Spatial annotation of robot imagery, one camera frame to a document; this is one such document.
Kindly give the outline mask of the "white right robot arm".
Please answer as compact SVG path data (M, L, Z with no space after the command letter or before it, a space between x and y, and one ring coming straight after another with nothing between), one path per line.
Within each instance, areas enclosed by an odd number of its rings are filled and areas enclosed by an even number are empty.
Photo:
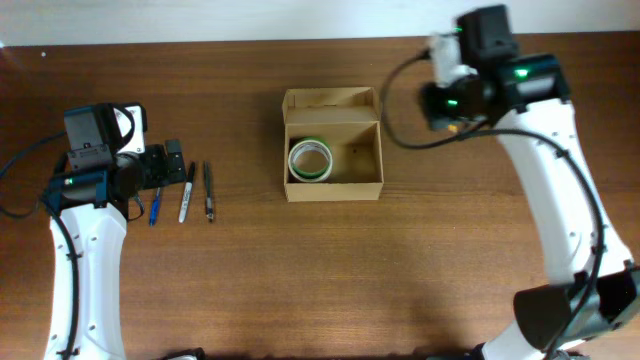
M639 267L611 224L577 136L567 81L551 54L524 56L502 5L458 17L428 52L421 92L433 130L494 137L518 174L548 282L519 291L514 321L475 359L551 359L639 313Z

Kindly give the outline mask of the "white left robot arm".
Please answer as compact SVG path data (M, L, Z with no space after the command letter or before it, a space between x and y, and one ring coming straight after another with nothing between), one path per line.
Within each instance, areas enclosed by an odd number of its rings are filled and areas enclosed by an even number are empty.
M120 262L132 201L143 190L186 182L178 140L148 145L138 102L64 113L69 149L41 197L54 244L47 359L122 359Z

